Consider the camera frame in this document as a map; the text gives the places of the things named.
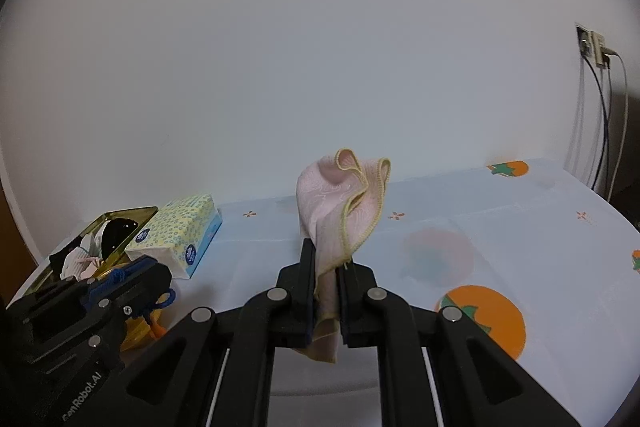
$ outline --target tissue box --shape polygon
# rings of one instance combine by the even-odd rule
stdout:
[[[210,194],[175,200],[158,210],[126,248],[135,261],[149,255],[166,264],[174,279],[189,279],[222,224]]]

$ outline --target orange fruit print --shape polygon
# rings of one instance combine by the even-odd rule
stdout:
[[[522,161],[497,163],[495,165],[487,165],[487,168],[491,171],[491,174],[500,174],[500,176],[509,178],[524,176],[529,172],[529,166]]]
[[[436,311],[445,306],[460,308],[512,359],[522,354],[527,338],[524,318],[501,293],[485,286],[460,286],[438,301]]]

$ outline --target triangular cutout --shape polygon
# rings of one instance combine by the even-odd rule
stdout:
[[[169,346],[164,353],[131,380],[127,386],[127,393],[151,405],[161,403],[185,346],[184,339],[179,339]]]
[[[471,339],[466,345],[489,403],[497,405],[522,394],[520,384],[479,341]]]

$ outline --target blue logo on tissue pack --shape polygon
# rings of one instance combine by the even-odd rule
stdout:
[[[191,266],[193,261],[196,260],[196,247],[189,245],[187,250],[184,251],[184,259],[187,261],[187,264]]]
[[[146,236],[149,235],[149,230],[150,229],[145,229],[142,230],[137,236],[136,236],[136,243],[142,243],[145,239]]]

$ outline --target silver screw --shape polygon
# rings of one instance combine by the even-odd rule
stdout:
[[[462,318],[462,311],[455,306],[447,306],[442,310],[442,316],[450,322],[456,322]]]
[[[282,301],[287,298],[287,291],[284,288],[271,288],[267,292],[267,297],[272,301]]]
[[[193,322],[207,322],[210,318],[211,310],[209,308],[196,308],[191,312]]]
[[[386,299],[386,290],[382,288],[369,288],[367,290],[367,295],[374,301],[383,301]]]

